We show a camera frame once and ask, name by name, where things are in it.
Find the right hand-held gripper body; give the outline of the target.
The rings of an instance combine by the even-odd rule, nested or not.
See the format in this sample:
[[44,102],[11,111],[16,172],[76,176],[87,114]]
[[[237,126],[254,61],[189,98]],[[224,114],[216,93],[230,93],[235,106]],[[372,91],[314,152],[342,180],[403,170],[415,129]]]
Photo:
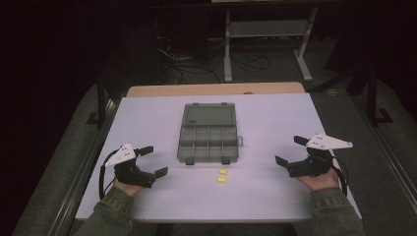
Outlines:
[[352,148],[351,142],[343,141],[325,134],[316,134],[305,145],[307,158],[288,164],[291,178],[319,176],[327,173],[333,166],[333,149]]

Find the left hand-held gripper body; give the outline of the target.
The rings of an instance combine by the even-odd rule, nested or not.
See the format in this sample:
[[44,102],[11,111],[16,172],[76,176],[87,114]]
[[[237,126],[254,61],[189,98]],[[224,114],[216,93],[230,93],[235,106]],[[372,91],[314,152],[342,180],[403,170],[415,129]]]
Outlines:
[[132,145],[126,143],[106,157],[104,167],[113,166],[115,177],[122,183],[150,188],[155,181],[154,175],[142,171],[137,158]]

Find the person's left hand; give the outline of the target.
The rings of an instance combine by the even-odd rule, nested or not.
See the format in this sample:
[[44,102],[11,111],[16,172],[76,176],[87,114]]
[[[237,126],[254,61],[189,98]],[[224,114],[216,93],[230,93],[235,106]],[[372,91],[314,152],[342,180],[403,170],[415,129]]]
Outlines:
[[130,197],[134,197],[138,192],[142,191],[144,187],[135,186],[135,185],[128,185],[125,183],[120,182],[118,179],[115,179],[113,182],[113,187],[119,189],[126,195]]

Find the person's right hand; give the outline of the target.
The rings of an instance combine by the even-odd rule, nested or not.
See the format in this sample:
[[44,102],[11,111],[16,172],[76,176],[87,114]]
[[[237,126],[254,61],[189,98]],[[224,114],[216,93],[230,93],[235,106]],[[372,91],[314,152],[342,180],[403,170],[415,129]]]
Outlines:
[[338,176],[333,169],[330,169],[328,173],[317,177],[303,176],[297,177],[297,180],[303,183],[311,191],[339,187]]

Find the grey plastic compartment box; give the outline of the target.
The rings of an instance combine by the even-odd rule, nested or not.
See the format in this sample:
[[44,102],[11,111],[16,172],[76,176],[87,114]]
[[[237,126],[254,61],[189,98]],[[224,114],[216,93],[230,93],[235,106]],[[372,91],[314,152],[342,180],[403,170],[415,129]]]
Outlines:
[[187,103],[177,158],[186,165],[236,162],[239,137],[234,103]]

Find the black metal stand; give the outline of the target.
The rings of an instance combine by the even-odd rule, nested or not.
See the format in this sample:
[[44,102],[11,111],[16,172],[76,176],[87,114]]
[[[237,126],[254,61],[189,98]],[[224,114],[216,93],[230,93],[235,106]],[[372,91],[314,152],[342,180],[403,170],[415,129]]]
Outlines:
[[377,93],[378,93],[378,78],[377,73],[373,67],[370,68],[370,77],[368,80],[367,93],[367,116],[371,123],[378,127],[383,123],[392,123],[393,120],[387,111],[383,108],[377,107]]
[[89,115],[87,124],[95,125],[97,129],[100,129],[106,121],[108,104],[111,102],[103,78],[97,80],[96,95],[97,109]]

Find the wooden table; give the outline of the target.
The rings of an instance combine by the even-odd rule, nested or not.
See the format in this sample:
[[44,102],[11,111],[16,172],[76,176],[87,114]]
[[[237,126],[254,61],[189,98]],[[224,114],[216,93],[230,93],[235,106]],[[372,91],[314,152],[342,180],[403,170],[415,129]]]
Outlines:
[[300,83],[244,83],[171,86],[136,86],[129,88],[127,97],[193,96],[227,94],[304,93]]

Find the white metal stand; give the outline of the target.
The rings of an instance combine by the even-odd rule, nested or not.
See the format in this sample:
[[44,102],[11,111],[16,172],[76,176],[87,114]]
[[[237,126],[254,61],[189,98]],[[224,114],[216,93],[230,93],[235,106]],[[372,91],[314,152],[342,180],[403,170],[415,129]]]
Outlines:
[[271,36],[301,36],[300,45],[293,50],[294,58],[305,82],[313,80],[308,66],[304,60],[310,34],[312,32],[318,9],[313,8],[306,20],[279,20],[279,21],[251,21],[232,22],[230,12],[226,12],[225,43],[223,57],[224,80],[232,82],[230,39],[243,37],[271,37]]

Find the metal floor rail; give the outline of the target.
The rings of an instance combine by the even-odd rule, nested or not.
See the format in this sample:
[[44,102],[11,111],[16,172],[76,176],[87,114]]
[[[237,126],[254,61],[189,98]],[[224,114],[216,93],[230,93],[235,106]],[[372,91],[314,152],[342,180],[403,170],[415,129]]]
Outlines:
[[[81,108],[77,110],[74,121],[70,122],[54,154],[54,163],[50,164],[53,177],[51,184],[57,190],[59,198],[53,220],[46,230],[47,236],[69,235],[118,107],[118,103],[111,100],[106,121],[97,129],[95,125],[87,124],[91,114],[87,110],[87,104],[81,102],[80,105]],[[97,104],[94,103],[92,112],[96,109]]]
[[372,136],[376,140],[378,146],[382,150],[383,157],[387,160],[387,165],[395,180],[398,182],[398,185],[407,201],[409,201],[411,207],[417,213],[417,187],[412,183],[410,177],[405,172],[403,166],[397,159],[391,145],[388,143],[380,128],[377,127],[376,123],[368,117],[364,103],[361,102],[358,97],[352,97],[352,102],[363,122],[366,124]]

